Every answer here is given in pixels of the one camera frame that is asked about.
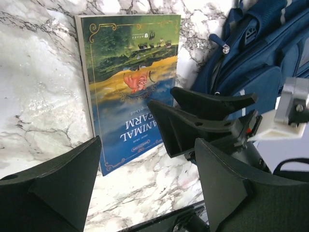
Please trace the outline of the Animal Farm blue book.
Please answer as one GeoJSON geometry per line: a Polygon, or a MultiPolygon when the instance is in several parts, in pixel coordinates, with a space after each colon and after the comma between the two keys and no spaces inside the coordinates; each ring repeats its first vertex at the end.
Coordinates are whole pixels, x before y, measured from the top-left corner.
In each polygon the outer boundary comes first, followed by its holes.
{"type": "Polygon", "coordinates": [[[173,105],[181,16],[74,17],[99,169],[107,175],[162,143],[148,102],[173,105]]]}

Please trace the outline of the navy blue student backpack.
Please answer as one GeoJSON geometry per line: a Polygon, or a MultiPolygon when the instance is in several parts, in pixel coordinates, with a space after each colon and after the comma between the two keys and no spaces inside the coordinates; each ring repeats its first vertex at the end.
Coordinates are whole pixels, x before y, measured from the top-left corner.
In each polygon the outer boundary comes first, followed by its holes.
{"type": "Polygon", "coordinates": [[[275,108],[287,77],[309,76],[309,3],[260,0],[250,9],[231,9],[222,37],[211,34],[217,50],[199,72],[192,90],[221,96],[255,93],[255,104],[237,118],[275,108]]]}

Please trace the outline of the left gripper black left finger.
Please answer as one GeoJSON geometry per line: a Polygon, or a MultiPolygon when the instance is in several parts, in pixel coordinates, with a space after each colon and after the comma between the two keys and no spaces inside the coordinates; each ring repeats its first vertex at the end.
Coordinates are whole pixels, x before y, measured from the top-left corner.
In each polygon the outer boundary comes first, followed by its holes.
{"type": "Polygon", "coordinates": [[[101,140],[0,180],[2,232],[82,232],[98,172],[101,140]]]}

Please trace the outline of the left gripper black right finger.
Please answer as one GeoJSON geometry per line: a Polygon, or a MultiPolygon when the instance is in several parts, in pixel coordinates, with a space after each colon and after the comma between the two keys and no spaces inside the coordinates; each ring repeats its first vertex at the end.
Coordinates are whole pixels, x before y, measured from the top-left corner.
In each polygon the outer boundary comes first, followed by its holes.
{"type": "Polygon", "coordinates": [[[226,155],[203,139],[195,156],[212,232],[306,232],[309,174],[268,173],[226,155]]]}

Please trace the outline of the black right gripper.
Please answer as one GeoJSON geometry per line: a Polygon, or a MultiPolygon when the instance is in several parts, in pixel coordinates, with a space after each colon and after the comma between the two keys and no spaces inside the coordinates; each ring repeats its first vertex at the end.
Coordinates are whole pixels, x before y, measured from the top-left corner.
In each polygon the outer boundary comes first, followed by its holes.
{"type": "Polygon", "coordinates": [[[257,94],[221,96],[180,87],[170,91],[181,110],[158,101],[147,103],[171,158],[185,153],[197,164],[195,140],[203,138],[214,147],[252,167],[270,172],[249,139],[256,135],[262,117],[254,110],[234,119],[228,116],[257,102],[257,94]]]}

